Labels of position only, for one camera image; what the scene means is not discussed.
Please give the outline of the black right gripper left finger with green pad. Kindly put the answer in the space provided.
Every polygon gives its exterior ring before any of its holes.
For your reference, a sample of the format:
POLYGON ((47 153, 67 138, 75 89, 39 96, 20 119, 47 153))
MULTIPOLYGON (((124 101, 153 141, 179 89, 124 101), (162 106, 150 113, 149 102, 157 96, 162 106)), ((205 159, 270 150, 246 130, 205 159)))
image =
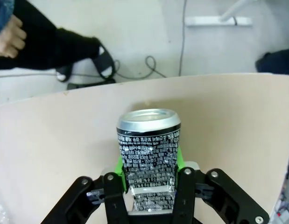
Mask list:
POLYGON ((122 158, 111 171, 98 179, 77 178, 41 224, 86 224, 91 214, 104 203, 109 224, 129 224, 123 193, 127 192, 122 158))

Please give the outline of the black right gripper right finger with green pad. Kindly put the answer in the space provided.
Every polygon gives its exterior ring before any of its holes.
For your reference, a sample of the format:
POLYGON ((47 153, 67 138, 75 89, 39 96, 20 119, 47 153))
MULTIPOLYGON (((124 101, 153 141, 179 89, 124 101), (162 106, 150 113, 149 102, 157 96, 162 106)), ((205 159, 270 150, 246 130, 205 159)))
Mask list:
POLYGON ((185 164, 177 151, 176 196, 171 224, 202 224, 194 217, 195 199, 200 198, 224 224, 268 224, 269 214, 223 170, 203 173, 185 164))

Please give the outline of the black can with white lettering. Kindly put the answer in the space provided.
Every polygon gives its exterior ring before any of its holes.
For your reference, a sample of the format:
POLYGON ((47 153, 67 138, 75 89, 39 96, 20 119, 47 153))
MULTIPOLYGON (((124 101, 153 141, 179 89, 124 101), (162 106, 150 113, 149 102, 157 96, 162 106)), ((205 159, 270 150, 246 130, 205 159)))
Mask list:
POLYGON ((119 118, 117 135, 134 211, 171 210, 181 121, 169 109, 144 109, 119 118))

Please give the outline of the person's bare hand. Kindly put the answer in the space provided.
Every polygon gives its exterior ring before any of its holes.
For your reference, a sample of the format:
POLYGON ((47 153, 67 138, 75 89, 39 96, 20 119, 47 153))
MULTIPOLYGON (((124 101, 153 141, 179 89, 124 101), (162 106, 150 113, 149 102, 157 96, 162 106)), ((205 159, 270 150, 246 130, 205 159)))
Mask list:
POLYGON ((0 32, 0 57, 15 58, 25 47, 26 32, 23 23, 12 15, 7 25, 0 32))

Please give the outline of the black open sandal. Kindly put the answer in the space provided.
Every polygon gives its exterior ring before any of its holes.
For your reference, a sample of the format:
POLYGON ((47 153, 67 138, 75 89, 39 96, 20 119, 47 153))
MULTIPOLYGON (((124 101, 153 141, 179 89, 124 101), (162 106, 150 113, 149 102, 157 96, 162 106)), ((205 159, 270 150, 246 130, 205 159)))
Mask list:
MULTIPOLYGON (((107 51, 103 44, 99 45, 99 54, 92 59, 94 67, 96 68, 99 77, 104 81, 111 81, 115 75, 115 64, 112 56, 107 51)), ((67 82, 71 78, 75 63, 68 64, 56 69, 57 79, 61 82, 67 82)))

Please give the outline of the dark shoe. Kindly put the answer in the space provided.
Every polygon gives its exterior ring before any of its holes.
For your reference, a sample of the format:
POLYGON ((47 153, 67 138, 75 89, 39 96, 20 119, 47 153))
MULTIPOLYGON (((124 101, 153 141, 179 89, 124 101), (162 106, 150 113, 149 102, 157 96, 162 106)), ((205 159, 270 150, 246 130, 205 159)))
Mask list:
POLYGON ((267 52, 255 62, 259 73, 289 75, 289 49, 267 52))

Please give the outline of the person's leg in black trousers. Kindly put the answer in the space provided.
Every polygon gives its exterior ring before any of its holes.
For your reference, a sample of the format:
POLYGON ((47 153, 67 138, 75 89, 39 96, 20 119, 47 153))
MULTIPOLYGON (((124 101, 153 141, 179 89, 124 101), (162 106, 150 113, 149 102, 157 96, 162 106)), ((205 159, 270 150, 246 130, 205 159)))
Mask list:
POLYGON ((99 54, 101 42, 56 27, 28 0, 14 0, 14 12, 26 32, 25 47, 15 58, 0 57, 0 70, 24 68, 48 70, 66 66, 99 54))

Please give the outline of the white power strip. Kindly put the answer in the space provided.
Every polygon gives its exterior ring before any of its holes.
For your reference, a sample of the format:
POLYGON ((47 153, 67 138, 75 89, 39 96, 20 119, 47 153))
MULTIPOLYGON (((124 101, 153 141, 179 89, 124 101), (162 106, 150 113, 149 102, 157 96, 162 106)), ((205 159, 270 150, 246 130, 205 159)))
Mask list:
POLYGON ((248 17, 231 17, 222 21, 218 16, 195 16, 186 17, 185 25, 193 26, 251 26, 252 19, 248 17))

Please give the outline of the white slanted pole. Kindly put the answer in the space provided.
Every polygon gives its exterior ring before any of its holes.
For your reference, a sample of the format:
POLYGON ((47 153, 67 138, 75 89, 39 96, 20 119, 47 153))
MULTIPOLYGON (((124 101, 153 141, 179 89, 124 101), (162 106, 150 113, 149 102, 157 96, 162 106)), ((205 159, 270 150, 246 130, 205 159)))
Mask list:
POLYGON ((237 0, 231 7, 227 9, 225 13, 223 13, 219 20, 221 22, 226 22, 230 18, 236 18, 236 13, 239 12, 244 6, 250 3, 251 0, 237 0))

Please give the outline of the blue denim sleeve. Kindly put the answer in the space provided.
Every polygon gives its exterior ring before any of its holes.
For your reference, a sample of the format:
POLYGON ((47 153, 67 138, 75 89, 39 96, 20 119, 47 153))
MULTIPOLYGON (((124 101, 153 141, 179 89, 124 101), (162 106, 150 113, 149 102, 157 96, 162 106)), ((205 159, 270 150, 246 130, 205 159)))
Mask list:
POLYGON ((0 32, 9 22, 14 12, 14 0, 0 0, 0 32))

